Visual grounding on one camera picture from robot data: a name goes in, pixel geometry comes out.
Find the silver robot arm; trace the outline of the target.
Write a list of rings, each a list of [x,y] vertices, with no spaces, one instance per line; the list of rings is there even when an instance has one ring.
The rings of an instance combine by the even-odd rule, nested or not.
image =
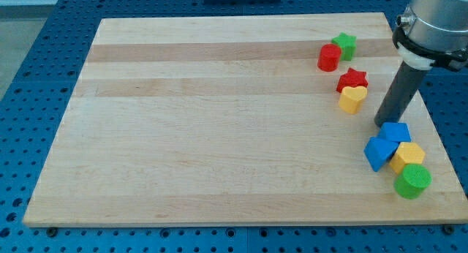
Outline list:
[[[458,72],[467,65],[467,0],[411,0],[392,36],[402,63],[374,123],[397,122],[434,67]]]

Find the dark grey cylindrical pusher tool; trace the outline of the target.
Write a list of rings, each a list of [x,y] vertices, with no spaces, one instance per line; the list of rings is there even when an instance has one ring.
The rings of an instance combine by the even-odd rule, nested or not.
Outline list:
[[[418,91],[428,70],[419,70],[402,62],[385,95],[374,123],[381,127],[385,122],[398,122]]]

